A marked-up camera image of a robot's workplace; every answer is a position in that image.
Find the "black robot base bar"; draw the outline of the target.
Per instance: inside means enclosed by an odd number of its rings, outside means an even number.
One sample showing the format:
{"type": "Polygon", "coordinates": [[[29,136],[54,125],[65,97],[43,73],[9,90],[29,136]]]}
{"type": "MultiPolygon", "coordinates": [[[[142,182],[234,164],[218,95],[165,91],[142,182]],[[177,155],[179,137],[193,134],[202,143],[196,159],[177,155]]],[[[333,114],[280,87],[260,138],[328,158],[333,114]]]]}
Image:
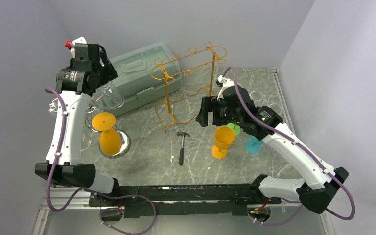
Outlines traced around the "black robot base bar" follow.
{"type": "Polygon", "coordinates": [[[279,204],[249,184],[121,186],[124,199],[107,199],[91,193],[89,206],[124,209],[125,218],[157,215],[231,214],[246,216],[249,209],[279,204]]]}

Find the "clear wine glass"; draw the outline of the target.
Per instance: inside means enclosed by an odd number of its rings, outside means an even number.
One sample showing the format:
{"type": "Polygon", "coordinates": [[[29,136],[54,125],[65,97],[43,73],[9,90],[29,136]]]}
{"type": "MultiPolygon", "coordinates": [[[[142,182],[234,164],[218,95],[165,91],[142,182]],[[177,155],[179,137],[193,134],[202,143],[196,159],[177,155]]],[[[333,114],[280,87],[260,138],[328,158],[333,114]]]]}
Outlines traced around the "clear wine glass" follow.
{"type": "Polygon", "coordinates": [[[271,108],[274,112],[276,112],[278,115],[281,115],[282,114],[282,111],[283,111],[283,108],[281,105],[279,104],[276,104],[276,103],[272,103],[268,106],[269,108],[271,108]]]}
{"type": "Polygon", "coordinates": [[[263,95],[259,91],[251,91],[250,94],[249,94],[249,96],[250,96],[250,98],[253,101],[261,101],[261,100],[263,100],[263,95]]]}

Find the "green wine glass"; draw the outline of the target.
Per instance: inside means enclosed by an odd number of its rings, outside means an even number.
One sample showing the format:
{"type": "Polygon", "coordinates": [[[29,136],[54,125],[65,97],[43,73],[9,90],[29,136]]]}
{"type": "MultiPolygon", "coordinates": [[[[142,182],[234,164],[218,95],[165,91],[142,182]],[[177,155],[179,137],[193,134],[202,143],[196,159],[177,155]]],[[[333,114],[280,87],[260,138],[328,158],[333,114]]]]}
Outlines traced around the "green wine glass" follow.
{"type": "Polygon", "coordinates": [[[236,136],[239,135],[240,132],[241,132],[241,128],[240,128],[240,126],[237,125],[237,124],[234,124],[234,123],[228,123],[228,124],[227,124],[227,127],[230,128],[236,136]]]}

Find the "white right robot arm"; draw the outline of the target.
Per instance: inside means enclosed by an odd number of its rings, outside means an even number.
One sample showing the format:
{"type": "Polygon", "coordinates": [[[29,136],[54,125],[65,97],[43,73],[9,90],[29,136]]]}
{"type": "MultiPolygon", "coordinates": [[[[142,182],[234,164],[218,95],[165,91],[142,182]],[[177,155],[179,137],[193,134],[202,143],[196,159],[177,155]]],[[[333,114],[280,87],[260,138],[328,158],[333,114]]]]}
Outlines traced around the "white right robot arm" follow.
{"type": "Polygon", "coordinates": [[[349,192],[343,185],[349,175],[346,169],[333,167],[316,156],[278,113],[267,106],[255,106],[243,87],[223,87],[219,95],[203,97],[196,122],[206,127],[209,113],[213,125],[239,125],[246,134],[277,151],[300,173],[299,179],[258,176],[250,190],[254,202],[262,203],[269,197],[298,200],[306,209],[321,214],[327,211],[339,189],[349,192]]]}

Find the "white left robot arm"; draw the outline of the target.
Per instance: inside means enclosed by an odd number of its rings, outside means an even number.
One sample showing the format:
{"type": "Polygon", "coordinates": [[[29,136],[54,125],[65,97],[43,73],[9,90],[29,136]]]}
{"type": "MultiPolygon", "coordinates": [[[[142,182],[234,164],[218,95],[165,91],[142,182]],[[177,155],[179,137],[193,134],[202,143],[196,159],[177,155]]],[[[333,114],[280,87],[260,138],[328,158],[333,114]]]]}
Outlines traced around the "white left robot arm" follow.
{"type": "Polygon", "coordinates": [[[79,187],[102,193],[106,204],[121,199],[116,178],[99,173],[94,164],[81,162],[83,126],[92,95],[96,89],[118,77],[99,44],[75,44],[70,65],[55,77],[55,87],[46,88],[58,99],[56,123],[50,149],[43,163],[35,165],[35,174],[52,184],[79,187]]]}

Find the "blue wine glass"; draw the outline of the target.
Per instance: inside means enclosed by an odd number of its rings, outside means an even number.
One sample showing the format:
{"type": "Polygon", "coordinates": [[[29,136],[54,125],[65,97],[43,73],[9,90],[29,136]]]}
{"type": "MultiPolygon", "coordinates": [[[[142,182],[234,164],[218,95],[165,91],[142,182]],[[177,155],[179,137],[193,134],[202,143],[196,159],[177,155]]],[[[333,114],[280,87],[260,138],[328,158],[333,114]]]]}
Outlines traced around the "blue wine glass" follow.
{"type": "Polygon", "coordinates": [[[256,137],[251,136],[244,144],[245,149],[247,152],[251,154],[257,154],[260,150],[262,145],[264,144],[263,141],[258,140],[256,137]]]}

